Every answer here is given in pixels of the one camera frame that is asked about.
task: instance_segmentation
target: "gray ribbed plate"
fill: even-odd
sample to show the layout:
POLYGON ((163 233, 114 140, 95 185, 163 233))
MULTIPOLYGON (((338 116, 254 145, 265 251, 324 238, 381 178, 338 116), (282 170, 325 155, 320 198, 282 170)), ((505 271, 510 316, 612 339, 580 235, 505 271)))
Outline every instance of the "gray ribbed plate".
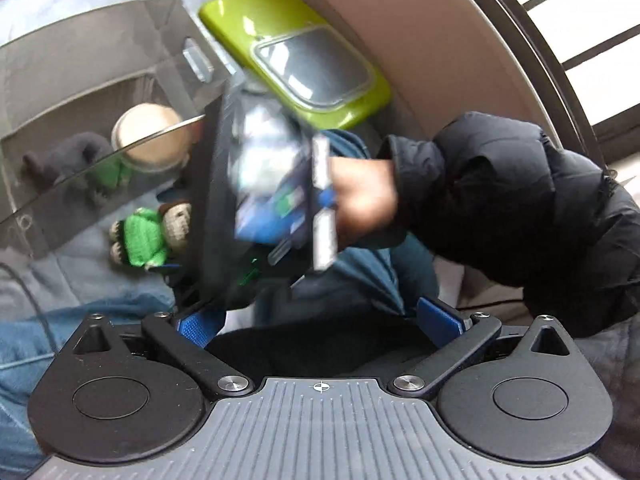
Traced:
POLYGON ((598 480, 617 478, 592 456, 545 468, 494 462, 455 441, 421 400, 375 380, 268 379, 220 400, 187 442, 146 462, 78 465, 53 457, 38 480, 598 480))

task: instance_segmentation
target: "metal bolt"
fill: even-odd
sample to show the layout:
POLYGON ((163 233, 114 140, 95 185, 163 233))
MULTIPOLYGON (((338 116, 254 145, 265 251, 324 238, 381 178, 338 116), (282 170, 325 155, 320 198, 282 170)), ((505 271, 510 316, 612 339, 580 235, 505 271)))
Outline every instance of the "metal bolt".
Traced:
POLYGON ((248 386, 247 378, 239 375, 228 375, 218 380, 218 387, 226 392, 241 392, 248 386))
POLYGON ((416 392, 424 388, 424 381, 415 375, 401 375, 394 379, 394 386, 404 392, 416 392))

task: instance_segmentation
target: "doll face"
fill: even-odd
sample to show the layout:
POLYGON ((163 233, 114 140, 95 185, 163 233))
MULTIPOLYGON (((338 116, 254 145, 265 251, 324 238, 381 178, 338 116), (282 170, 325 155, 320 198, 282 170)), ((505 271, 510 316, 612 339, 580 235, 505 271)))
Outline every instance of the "doll face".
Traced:
POLYGON ((180 253, 187 247, 187 234, 191 221, 191 204, 173 206, 162 218, 162 230, 166 244, 180 253))

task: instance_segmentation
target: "jacket sleeve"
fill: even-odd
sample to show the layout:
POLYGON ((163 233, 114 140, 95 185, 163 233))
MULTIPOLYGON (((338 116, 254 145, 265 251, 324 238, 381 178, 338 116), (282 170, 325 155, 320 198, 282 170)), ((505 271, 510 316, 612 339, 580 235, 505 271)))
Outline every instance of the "jacket sleeve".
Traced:
POLYGON ((434 253, 524 287, 533 315, 587 336, 638 310, 638 207, 535 124, 469 113, 433 142, 390 136, 380 157, 394 162, 397 223, 434 253))

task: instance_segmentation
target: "blue gripper pad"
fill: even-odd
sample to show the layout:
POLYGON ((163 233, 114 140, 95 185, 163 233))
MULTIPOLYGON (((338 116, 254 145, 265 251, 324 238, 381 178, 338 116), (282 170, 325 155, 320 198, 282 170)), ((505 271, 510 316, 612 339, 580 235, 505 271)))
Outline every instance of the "blue gripper pad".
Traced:
POLYGON ((450 343, 465 331, 462 319, 452 316, 433 301, 420 298, 416 311, 418 327, 438 348, 450 343))
POLYGON ((225 311, 205 307, 178 320, 176 330, 192 343, 204 348, 222 330, 225 321, 225 311))

